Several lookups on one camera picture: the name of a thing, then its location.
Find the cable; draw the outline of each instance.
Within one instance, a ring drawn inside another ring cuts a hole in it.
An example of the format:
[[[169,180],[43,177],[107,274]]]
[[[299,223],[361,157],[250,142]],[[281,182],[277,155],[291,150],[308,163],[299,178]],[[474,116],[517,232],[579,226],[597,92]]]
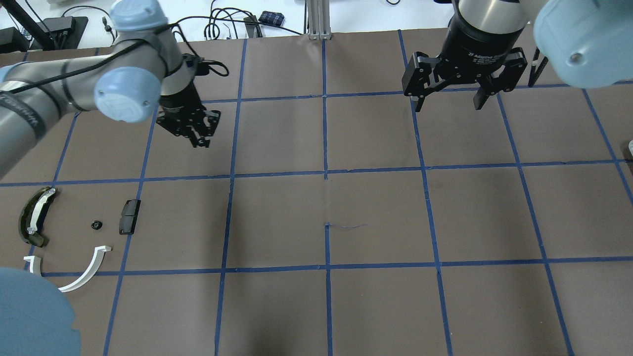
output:
[[[533,87],[534,84],[536,84],[536,81],[539,79],[539,77],[543,73],[543,70],[545,69],[545,66],[549,62],[549,59],[547,57],[543,57],[541,64],[539,65],[538,68],[536,68],[536,61],[539,60],[540,55],[541,55],[541,50],[539,48],[536,48],[536,50],[534,51],[534,57],[532,57],[532,66],[530,67],[530,77],[527,81],[527,86],[530,88]]]
[[[175,23],[180,23],[180,22],[183,22],[184,20],[189,20],[191,18],[211,18],[211,17],[210,16],[187,16],[187,17],[183,17],[183,18],[179,19]],[[224,18],[217,18],[216,20],[218,20],[218,21],[227,21],[227,22],[233,21],[233,22],[238,22],[238,23],[252,23],[252,22],[247,22],[247,21],[242,21],[242,20],[226,20]],[[257,21],[257,22],[254,22],[252,24],[253,25],[257,24],[257,25],[272,27],[274,29],[280,29],[280,30],[285,30],[285,31],[288,31],[288,32],[292,32],[293,34],[296,34],[296,35],[302,35],[302,33],[296,32],[295,30],[287,29],[287,28],[281,27],[281,26],[270,25],[269,23],[263,23],[263,22]]]
[[[208,27],[211,26],[211,18],[213,18],[213,4],[215,4],[216,0],[211,0],[211,6],[210,6],[210,10],[209,10],[209,23],[207,24],[207,26],[205,26],[205,28],[203,29],[203,33],[204,33],[204,39],[206,39],[207,35],[206,35],[206,29]],[[213,30],[215,33],[215,28],[218,28],[218,32],[220,31],[220,27],[218,27],[217,25],[215,25],[215,22],[213,23]]]
[[[68,31],[64,31],[61,34],[61,42],[60,42],[60,49],[64,48],[64,45],[66,44],[66,40],[68,39]]]
[[[175,22],[175,23],[173,23],[171,25],[161,26],[161,27],[157,28],[156,30],[154,30],[154,34],[158,35],[158,34],[163,33],[166,30],[170,30],[170,29],[173,29],[174,27],[178,27],[178,29],[180,31],[179,32],[177,31],[177,32],[182,36],[183,41],[187,44],[189,49],[191,49],[191,51],[193,52],[194,56],[200,57],[200,55],[198,55],[196,53],[196,50],[191,46],[189,41],[187,41],[185,36],[182,34],[182,28],[180,27],[180,24],[179,24],[179,22],[181,22],[182,20],[183,19],[180,19],[180,20],[178,20],[177,22]],[[95,70],[95,69],[98,69],[98,68],[101,68],[101,67],[105,66],[106,64],[110,63],[111,61],[123,56],[124,54],[132,52],[133,50],[143,46],[144,44],[146,44],[145,41],[137,41],[137,42],[133,43],[132,45],[130,45],[129,47],[126,47],[126,48],[122,49],[121,51],[119,51],[119,52],[117,52],[115,54],[112,54],[111,56],[105,58],[103,61],[100,61],[99,63],[95,63],[95,64],[90,65],[88,67],[81,68],[81,69],[78,69],[78,70],[74,70],[74,71],[68,72],[66,74],[60,74],[60,75],[56,75],[56,76],[48,78],[48,79],[40,80],[40,81],[32,83],[32,84],[27,84],[25,86],[15,88],[15,89],[10,90],[8,92],[10,92],[11,94],[18,94],[19,92],[27,91],[27,90],[34,89],[34,88],[40,87],[40,86],[44,86],[46,84],[50,84],[50,83],[56,82],[58,80],[62,80],[62,79],[74,77],[76,75],[80,75],[80,74],[83,74],[83,73],[90,72],[92,70]],[[219,75],[221,77],[227,77],[229,75],[229,68],[227,68],[227,66],[224,65],[224,63],[222,63],[222,62],[210,60],[210,61],[205,61],[203,63],[208,65],[209,70],[211,70],[212,72],[216,73],[217,75]],[[219,71],[215,70],[212,67],[214,65],[222,67],[226,71],[226,73],[222,73],[222,72],[219,72]]]
[[[61,17],[66,17],[66,14],[67,14],[67,13],[69,13],[70,11],[72,11],[72,10],[75,10],[75,9],[82,9],[82,8],[89,8],[89,9],[99,10],[99,11],[101,11],[102,13],[106,14],[106,15],[108,16],[108,18],[110,18],[110,21],[112,21],[112,17],[110,17],[110,13],[108,13],[106,10],[104,10],[104,9],[102,9],[102,8],[98,8],[97,6],[90,6],[90,5],[78,5],[78,6],[73,6],[73,7],[71,7],[71,8],[67,8],[67,9],[66,9],[66,11],[64,11],[64,12],[61,14]]]
[[[308,0],[304,1],[303,6],[303,33],[308,33]]]
[[[15,28],[19,31],[20,30],[20,26],[18,25],[17,22],[15,22],[15,19],[13,18],[13,16],[11,16],[11,14],[9,13],[9,11],[7,11],[6,13],[7,15],[9,15],[9,17],[11,18],[11,21],[13,21],[13,23],[15,24]]]
[[[237,35],[237,27],[235,26],[235,20],[233,20],[233,15],[234,15],[234,14],[236,14],[237,12],[235,12],[235,13],[229,13],[229,12],[227,11],[227,9],[216,9],[216,10],[218,10],[218,13],[216,14],[216,16],[215,16],[215,17],[213,16],[213,10],[211,10],[211,17],[213,17],[213,23],[215,23],[215,20],[217,19],[217,16],[218,16],[221,12],[226,13],[226,14],[227,14],[227,16],[225,16],[225,17],[223,17],[223,18],[227,18],[227,17],[228,17],[228,18],[230,18],[230,19],[231,19],[231,22],[232,22],[232,24],[233,24],[233,31],[235,31],[235,39],[238,39],[238,38],[239,38],[239,35]]]
[[[158,34],[164,32],[166,30],[169,30],[169,29],[173,28],[174,26],[176,26],[176,24],[175,25],[161,26],[161,27],[159,27],[158,29],[156,29],[154,31],[154,34],[158,35]],[[106,64],[110,63],[111,61],[123,56],[124,54],[132,52],[133,50],[141,47],[145,43],[146,43],[145,41],[135,42],[131,46],[129,46],[127,48],[124,48],[124,49],[122,49],[121,51],[119,51],[119,52],[117,52],[115,54],[112,54],[111,56],[105,58],[103,61],[100,61],[99,63],[95,63],[95,64],[93,64],[91,66],[88,66],[88,67],[85,67],[85,68],[81,68],[81,69],[78,69],[78,70],[74,70],[74,71],[68,72],[66,74],[60,74],[60,75],[56,75],[56,76],[48,78],[48,79],[40,80],[40,81],[35,82],[33,84],[28,84],[28,85],[25,85],[25,86],[22,86],[22,87],[18,87],[18,88],[15,88],[13,90],[10,90],[8,92],[10,92],[11,94],[18,94],[19,92],[27,91],[29,89],[33,89],[33,88],[40,87],[40,86],[44,86],[46,84],[50,84],[50,83],[56,82],[58,80],[62,80],[62,79],[74,77],[76,75],[80,75],[80,74],[83,74],[83,73],[90,72],[91,70],[95,70],[95,69],[98,69],[98,68],[101,68],[101,67],[105,66]]]
[[[189,47],[189,49],[191,50],[191,53],[196,56],[196,57],[200,57],[200,55],[198,55],[198,53],[196,52],[196,50],[191,46],[191,44],[189,43],[189,41],[187,41],[187,38],[185,37],[185,34],[182,30],[182,27],[180,27],[180,24],[178,22],[174,23],[173,25],[171,25],[171,28],[173,29],[174,27],[178,27],[179,31],[175,31],[175,33],[180,34],[180,36],[182,37],[182,40],[185,42],[185,44],[187,45],[187,47]]]
[[[223,23],[222,25],[224,25],[224,27],[226,27],[226,28],[227,28],[227,30],[229,30],[229,38],[230,38],[230,35],[231,35],[231,28],[230,28],[230,27],[229,27],[226,23]]]
[[[112,26],[108,25],[108,19],[105,16],[101,18],[101,22],[103,23],[103,29],[112,36],[112,43],[110,44],[111,46],[116,41],[115,35],[114,33],[112,33]]]
[[[172,28],[174,27],[178,27],[178,31],[173,31],[174,34],[178,34],[182,37],[182,40],[187,44],[187,47],[189,47],[189,49],[191,50],[191,52],[193,53],[194,56],[198,57],[198,58],[202,58],[200,57],[199,54],[196,53],[196,50],[191,46],[191,44],[189,43],[189,41],[187,41],[187,38],[185,37],[185,35],[182,33],[182,28],[180,27],[180,25],[178,23],[174,23],[172,25]],[[222,62],[220,61],[215,61],[215,60],[208,60],[208,61],[202,61],[200,62],[200,65],[206,65],[207,68],[212,71],[213,73],[216,73],[217,75],[221,76],[221,77],[228,77],[229,76],[229,68]],[[215,70],[212,66],[219,66],[222,67],[225,70],[225,73],[222,72],[218,72],[217,70]]]
[[[252,24],[258,23],[257,17],[250,11],[241,10],[241,9],[238,9],[238,8],[224,8],[223,10],[235,10],[235,12],[233,12],[231,15],[235,15],[237,13],[245,14],[250,19],[250,21],[244,22],[244,23],[252,23]],[[258,36],[263,37],[262,34],[261,34],[260,28],[256,27],[256,29],[257,29]]]
[[[51,40],[53,41],[53,44],[55,45],[55,49],[60,49],[59,44],[57,43],[57,41],[55,41],[55,38],[53,37],[53,34],[51,33],[51,29],[48,28],[48,26],[46,25],[46,22],[44,22],[44,20],[42,20],[42,18],[35,12],[35,10],[33,9],[33,6],[31,6],[31,4],[28,3],[28,0],[24,0],[24,2],[27,4],[28,8],[31,9],[31,11],[33,11],[33,14],[35,15],[35,17],[37,17],[37,19],[40,20],[44,28],[48,31],[48,37],[50,37]]]

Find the light blue robot joint cap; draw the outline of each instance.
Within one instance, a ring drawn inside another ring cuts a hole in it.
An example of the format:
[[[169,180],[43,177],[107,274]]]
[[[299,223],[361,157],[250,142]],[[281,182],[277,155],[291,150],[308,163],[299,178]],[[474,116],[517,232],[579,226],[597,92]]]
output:
[[[9,74],[9,72],[11,71],[11,69],[13,69],[13,67],[17,66],[20,63],[15,63],[12,65],[7,65],[5,67],[0,68],[0,83],[4,82],[4,78],[6,78],[6,75]]]
[[[157,0],[121,0],[110,9],[110,18],[117,31],[153,29],[168,23]]]
[[[120,67],[99,78],[93,94],[97,108],[107,117],[140,122],[153,114],[160,90],[160,81],[150,71]]]

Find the black electronic device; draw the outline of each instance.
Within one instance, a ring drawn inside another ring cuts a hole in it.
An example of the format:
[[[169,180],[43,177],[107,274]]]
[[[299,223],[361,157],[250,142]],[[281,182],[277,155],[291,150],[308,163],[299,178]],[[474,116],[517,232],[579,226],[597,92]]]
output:
[[[0,30],[0,53],[28,51],[28,40],[15,27]]]
[[[51,29],[52,37],[57,39],[60,49],[76,49],[88,26],[88,18],[85,16],[45,18],[44,23]],[[37,24],[46,31],[41,22]],[[37,41],[33,41],[31,49],[42,49],[42,46]]]
[[[246,26],[246,33],[248,34],[249,38],[264,37],[264,35],[261,33],[259,22],[257,22],[256,18],[252,18],[249,16],[245,17],[244,25]]]

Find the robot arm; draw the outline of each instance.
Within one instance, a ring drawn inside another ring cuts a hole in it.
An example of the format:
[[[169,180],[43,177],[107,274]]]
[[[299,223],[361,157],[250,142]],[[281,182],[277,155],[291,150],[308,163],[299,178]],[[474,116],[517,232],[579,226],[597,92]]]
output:
[[[109,56],[0,68],[0,177],[75,111],[139,122],[160,102],[159,125],[209,146],[219,112],[206,111],[194,87],[201,58],[183,56],[156,0],[120,1],[111,16],[120,35]]]
[[[567,84],[602,87],[633,77],[631,1],[453,0],[453,6],[441,53],[414,53],[402,78],[416,111],[428,95],[452,84],[480,85],[477,110],[497,92],[514,90],[528,61],[513,46],[528,21],[538,48]],[[605,63],[607,54],[615,60]]]

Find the white floor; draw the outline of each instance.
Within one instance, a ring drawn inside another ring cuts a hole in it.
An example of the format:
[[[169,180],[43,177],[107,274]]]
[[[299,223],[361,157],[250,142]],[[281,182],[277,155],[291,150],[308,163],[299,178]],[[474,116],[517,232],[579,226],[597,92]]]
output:
[[[59,17],[64,10],[77,5],[91,5],[110,10],[115,0],[66,0],[60,4],[49,4],[46,0],[30,0],[29,3],[41,18]],[[186,16],[208,16],[211,0],[159,0],[163,11],[174,22]],[[24,0],[18,0],[27,13],[32,12]],[[262,11],[281,12],[285,16],[284,27],[302,32],[304,18],[303,0],[216,0],[214,7],[234,7],[248,10],[259,16]],[[111,37],[103,29],[100,11],[84,8],[69,12],[68,15],[87,16],[88,27],[79,48],[109,46]],[[429,29],[446,27],[453,15],[453,7],[436,4],[433,0],[401,0],[398,5],[389,5],[385,0],[330,0],[332,32],[371,32],[396,29]],[[192,19],[182,23],[188,40],[204,40],[203,28],[206,20]],[[0,28],[14,27],[4,8],[0,9]],[[245,38],[246,29],[236,24],[240,38]],[[221,38],[229,36],[229,31],[220,25]],[[291,35],[289,32],[272,29],[263,30],[265,37]]]

